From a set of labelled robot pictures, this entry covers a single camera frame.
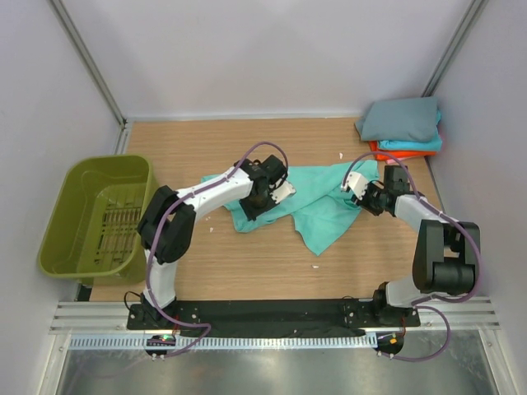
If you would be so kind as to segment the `teal green t shirt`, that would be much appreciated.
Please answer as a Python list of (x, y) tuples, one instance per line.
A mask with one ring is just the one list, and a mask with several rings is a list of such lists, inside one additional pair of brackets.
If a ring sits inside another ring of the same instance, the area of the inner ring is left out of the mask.
[(330, 166), (290, 167), (287, 180), (296, 193), (254, 221), (247, 219), (236, 200), (224, 208), (231, 213), (234, 228), (239, 233), (249, 233), (291, 216), (305, 246), (319, 256), (347, 232), (361, 213), (361, 208), (352, 202), (352, 195), (341, 189), (349, 166), (349, 162), (343, 162)]

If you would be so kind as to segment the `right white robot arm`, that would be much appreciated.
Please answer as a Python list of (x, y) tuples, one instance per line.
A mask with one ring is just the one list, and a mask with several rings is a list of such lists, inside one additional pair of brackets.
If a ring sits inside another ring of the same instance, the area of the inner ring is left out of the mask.
[(472, 297), (481, 263), (480, 230), (431, 205), (415, 189), (407, 167), (385, 167), (379, 184), (350, 170), (343, 191), (372, 215), (387, 212), (417, 233), (411, 275), (385, 282), (373, 294), (371, 309), (380, 325), (401, 324), (416, 313), (418, 304), (429, 300), (462, 303)]

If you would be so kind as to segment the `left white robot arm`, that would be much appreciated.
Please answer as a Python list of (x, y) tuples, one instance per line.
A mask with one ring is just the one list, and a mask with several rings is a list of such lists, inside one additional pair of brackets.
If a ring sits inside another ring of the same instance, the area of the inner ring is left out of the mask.
[(196, 223), (230, 203), (240, 206), (247, 221), (256, 221), (292, 196), (288, 167), (274, 155), (244, 158), (226, 172), (189, 188), (158, 188), (138, 223), (147, 258), (145, 289), (129, 308), (128, 329), (168, 328), (178, 318), (175, 276), (178, 261), (191, 245)]

